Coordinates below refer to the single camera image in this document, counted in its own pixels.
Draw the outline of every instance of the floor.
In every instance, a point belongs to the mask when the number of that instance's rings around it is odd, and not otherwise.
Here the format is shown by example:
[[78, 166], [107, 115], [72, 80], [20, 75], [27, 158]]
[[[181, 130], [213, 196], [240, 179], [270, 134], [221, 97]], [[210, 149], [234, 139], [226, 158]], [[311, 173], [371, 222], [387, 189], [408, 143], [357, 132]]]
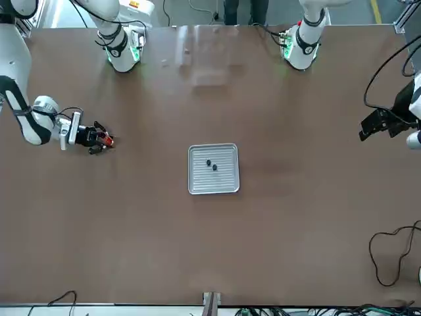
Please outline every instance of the floor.
[[[379, 12], [383, 23], [392, 23], [397, 20], [405, 5], [399, 3], [398, 0], [377, 0]], [[418, 8], [415, 13], [409, 18], [405, 25], [405, 37], [407, 41], [415, 38], [421, 34], [421, 9]], [[415, 69], [421, 69], [421, 49], [418, 50], [412, 58], [412, 63]]]
[[[154, 0], [155, 14], [159, 25], [166, 24], [166, 17], [162, 11], [164, 0]], [[188, 0], [165, 0], [165, 7], [172, 18], [172, 24], [204, 24], [209, 23], [212, 16], [209, 13], [201, 13], [190, 8]], [[214, 12], [216, 3], [220, 21], [224, 18], [224, 0], [191, 0], [195, 7]], [[375, 23], [370, 0], [354, 0], [342, 8], [331, 11], [332, 24], [373, 24]], [[249, 20], [250, 0], [240, 0], [238, 8], [238, 23], [246, 24]], [[291, 24], [301, 19], [303, 10], [298, 0], [271, 0], [267, 14], [269, 24]]]

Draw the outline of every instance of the table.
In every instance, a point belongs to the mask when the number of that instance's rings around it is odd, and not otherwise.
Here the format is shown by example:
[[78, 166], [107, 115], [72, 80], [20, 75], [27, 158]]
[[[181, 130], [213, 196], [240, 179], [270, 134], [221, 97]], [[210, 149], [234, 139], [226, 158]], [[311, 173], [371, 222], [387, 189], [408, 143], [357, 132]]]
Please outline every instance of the table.
[[[368, 80], [404, 43], [392, 26], [329, 26], [318, 60], [297, 72], [250, 26], [153, 29], [144, 63], [116, 73], [95, 30], [36, 30], [28, 94], [102, 122], [117, 148], [98, 157], [25, 143], [0, 118], [0, 302], [392, 305], [416, 300], [416, 237], [398, 285], [382, 288], [373, 233], [420, 218], [420, 152], [405, 133], [361, 143]], [[407, 80], [404, 54], [371, 101]], [[233, 142], [238, 194], [191, 196], [187, 149]], [[390, 280], [404, 238], [379, 238]]]

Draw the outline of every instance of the silver tray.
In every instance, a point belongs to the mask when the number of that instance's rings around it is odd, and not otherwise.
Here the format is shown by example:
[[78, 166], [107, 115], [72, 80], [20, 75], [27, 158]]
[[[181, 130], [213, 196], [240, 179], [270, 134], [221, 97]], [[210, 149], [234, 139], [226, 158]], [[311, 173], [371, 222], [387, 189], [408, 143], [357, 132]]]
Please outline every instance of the silver tray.
[[193, 145], [189, 148], [190, 194], [234, 193], [239, 190], [238, 149], [235, 144]]

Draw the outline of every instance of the black pants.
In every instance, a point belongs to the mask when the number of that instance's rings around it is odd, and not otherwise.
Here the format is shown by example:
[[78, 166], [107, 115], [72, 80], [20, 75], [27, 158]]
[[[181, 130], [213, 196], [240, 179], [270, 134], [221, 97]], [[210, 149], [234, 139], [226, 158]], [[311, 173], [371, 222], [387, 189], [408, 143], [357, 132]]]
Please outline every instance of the black pants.
[[[237, 24], [237, 9], [239, 0], [225, 0], [225, 25]], [[269, 0], [251, 0], [250, 21], [252, 23], [266, 24]]]

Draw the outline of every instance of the wire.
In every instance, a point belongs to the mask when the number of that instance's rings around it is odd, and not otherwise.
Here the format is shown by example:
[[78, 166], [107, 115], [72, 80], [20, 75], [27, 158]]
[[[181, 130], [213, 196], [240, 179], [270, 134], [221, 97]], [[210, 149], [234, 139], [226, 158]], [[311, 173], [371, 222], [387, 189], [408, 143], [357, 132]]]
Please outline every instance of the wire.
[[[396, 229], [394, 232], [377, 232], [377, 233], [375, 233], [372, 237], [371, 237], [371, 239], [370, 239], [370, 241], [369, 241], [369, 243], [368, 243], [368, 252], [370, 253], [370, 258], [371, 258], [371, 261], [373, 262], [373, 265], [374, 265], [374, 268], [375, 268], [375, 270], [376, 270], [376, 278], [377, 278], [377, 281], [382, 285], [382, 286], [386, 286], [386, 287], [389, 287], [389, 286], [393, 286], [393, 285], [395, 285], [396, 284], [396, 282], [399, 280], [399, 277], [401, 276], [401, 266], [402, 266], [402, 260], [409, 254], [409, 252], [410, 252], [410, 250], [411, 250], [411, 247], [412, 247], [412, 241], [414, 240], [414, 233], [415, 233], [415, 230], [417, 230], [417, 231], [421, 231], [421, 228], [420, 227], [417, 227], [417, 224], [419, 223], [419, 222], [421, 222], [421, 221], [416, 221], [412, 226], [402, 226], [402, 227], [399, 227], [398, 229]], [[398, 264], [397, 264], [397, 272], [396, 272], [396, 276], [395, 276], [395, 278], [393, 279], [393, 281], [392, 282], [390, 282], [390, 283], [384, 283], [383, 281], [381, 281], [380, 280], [380, 278], [379, 278], [379, 268], [378, 268], [378, 266], [377, 266], [377, 263], [376, 263], [376, 260], [374, 260], [374, 256], [373, 256], [373, 253], [372, 253], [372, 242], [373, 242], [373, 239], [376, 237], [376, 236], [378, 236], [378, 235], [387, 235], [387, 236], [394, 236], [394, 235], [397, 235], [401, 230], [404, 230], [404, 229], [410, 229], [410, 233], [409, 233], [409, 242], [408, 242], [408, 244], [407, 244], [407, 249], [406, 249], [406, 251], [404, 251], [402, 254], [401, 254], [401, 256], [399, 257], [399, 260], [398, 260]]]
[[113, 23], [113, 24], [131, 24], [131, 23], [137, 23], [138, 22], [138, 23], [141, 23], [143, 25], [143, 27], [145, 28], [145, 31], [146, 31], [146, 24], [143, 23], [141, 20], [130, 20], [130, 21], [125, 21], [125, 22], [106, 20], [104, 18], [101, 18], [98, 14], [95, 14], [92, 11], [88, 10], [87, 8], [85, 8], [83, 5], [80, 4], [79, 0], [69, 0], [69, 1], [74, 1], [76, 4], [78, 4], [81, 8], [83, 8], [90, 15], [94, 16], [95, 18], [98, 18], [101, 21], [108, 22], [108, 23]]
[[253, 26], [260, 26], [265, 32], [270, 34], [270, 37], [272, 38], [272, 40], [275, 42], [276, 45], [280, 46], [280, 47], [287, 47], [285, 44], [281, 44], [279, 41], [276, 40], [275, 36], [280, 38], [281, 37], [281, 33], [285, 32], [286, 30], [283, 30], [281, 32], [273, 32], [271, 30], [269, 30], [265, 25], [260, 24], [260, 23], [253, 23]]
[[275, 36], [279, 36], [280, 33], [284, 32], [284, 31], [282, 31], [282, 32], [273, 32], [273, 31], [269, 30], [265, 25], [260, 24], [260, 23], [253, 23], [252, 25], [253, 26], [260, 26], [263, 30], [265, 30], [269, 34], [272, 34], [272, 35], [275, 35]]
[[164, 11], [164, 14], [166, 15], [166, 18], [168, 19], [168, 26], [170, 26], [171, 25], [171, 18], [165, 10], [165, 0], [162, 2], [162, 11]]
[[412, 76], [414, 76], [415, 74], [416, 74], [416, 71], [414, 71], [414, 72], [411, 72], [411, 73], [406, 73], [405, 72], [405, 69], [406, 69], [406, 67], [407, 67], [407, 65], [408, 65], [408, 63], [409, 63], [409, 61], [412, 59], [412, 56], [414, 56], [414, 54], [416, 53], [416, 51], [418, 51], [419, 50], [419, 48], [421, 47], [421, 44], [419, 44], [418, 46], [416, 46], [415, 48], [414, 48], [414, 50], [409, 54], [409, 56], [408, 56], [408, 58], [406, 59], [406, 61], [405, 61], [405, 63], [403, 64], [403, 67], [402, 67], [402, 75], [404, 76], [404, 77], [412, 77]]
[[73, 291], [73, 290], [67, 291], [66, 293], [64, 293], [59, 298], [56, 298], [55, 300], [49, 302], [47, 304], [47, 306], [52, 306], [53, 304], [57, 303], [58, 301], [61, 301], [63, 298], [65, 298], [69, 294], [73, 294], [73, 304], [70, 307], [70, 311], [68, 311], [68, 316], [71, 316], [72, 315], [72, 310], [73, 310], [74, 306], [76, 305], [76, 301], [78, 300], [78, 294], [76, 293], [76, 291]]
[[30, 308], [30, 310], [29, 310], [29, 312], [28, 312], [27, 316], [30, 316], [30, 315], [32, 314], [32, 311], [34, 310], [34, 308], [35, 308], [35, 306], [34, 306], [34, 305], [33, 305], [33, 306], [31, 306], [31, 308]]
[[[54, 305], [55, 303], [57, 303], [58, 301], [61, 301], [63, 298], [65, 298], [67, 295], [73, 294], [73, 303], [70, 306], [70, 311], [68, 311], [68, 316], [72, 316], [72, 310], [75, 308], [76, 306], [76, 302], [78, 300], [78, 294], [76, 293], [76, 291], [67, 291], [66, 293], [64, 293], [62, 296], [56, 298], [55, 300], [52, 300], [51, 302], [49, 302], [47, 304], [47, 307], [51, 307], [52, 305]], [[37, 307], [35, 305], [31, 306], [27, 316], [30, 316], [32, 311], [34, 310], [34, 308]]]
[[213, 12], [211, 10], [206, 10], [206, 9], [200, 9], [200, 8], [196, 8], [191, 4], [191, 0], [189, 0], [189, 5], [193, 10], [199, 11], [199, 12], [205, 12], [205, 13], [209, 13], [210, 16], [212, 17], [212, 20], [210, 20], [209, 25], [211, 25], [214, 21], [214, 16], [213, 16]]
[[399, 115], [396, 115], [391, 109], [387, 108], [387, 107], [382, 107], [380, 105], [376, 105], [376, 104], [371, 104], [369, 102], [367, 102], [367, 94], [368, 94], [368, 90], [370, 89], [373, 81], [376, 79], [377, 75], [379, 74], [380, 71], [382, 71], [382, 69], [384, 68], [385, 65], [387, 65], [393, 58], [395, 58], [396, 56], [398, 56], [398, 54], [400, 54], [400, 52], [402, 52], [404, 49], [406, 49], [407, 47], [411, 46], [414, 42], [418, 41], [421, 38], [421, 35], [416, 36], [413, 40], [411, 40], [410, 42], [408, 42], [407, 44], [405, 44], [404, 46], [402, 46], [400, 49], [398, 49], [396, 52], [394, 52], [394, 54], [392, 54], [392, 56], [390, 56], [388, 59], [386, 59], [386, 61], [383, 62], [383, 64], [379, 67], [379, 69], [373, 74], [373, 76], [371, 77], [366, 91], [364, 92], [364, 104], [366, 107], [371, 107], [373, 109], [382, 109], [384, 111], [387, 111], [389, 114], [393, 115], [396, 119], [398, 119], [399, 121], [412, 126], [412, 123], [409, 123], [407, 121], [405, 121], [403, 118], [401, 118]]
[[80, 19], [82, 20], [82, 22], [85, 24], [85, 27], [87, 28], [87, 24], [83, 18], [83, 16], [80, 14], [79, 9], [77, 8], [77, 6], [73, 3], [73, 1], [70, 0], [70, 3], [73, 5], [73, 7], [75, 8], [76, 12], [79, 14]]
[[256, 308], [258, 311], [260, 311], [260, 314], [264, 313], [266, 316], [269, 316], [268, 312], [265, 311], [263, 308]]
[[63, 115], [65, 117], [68, 117], [69, 118], [69, 116], [63, 114], [67, 110], [80, 110], [82, 112], [82, 115], [84, 114], [84, 110], [82, 108], [80, 108], [80, 107], [65, 107], [63, 110], [61, 110], [58, 113], [55, 113], [53, 116], [56, 117], [57, 115]]

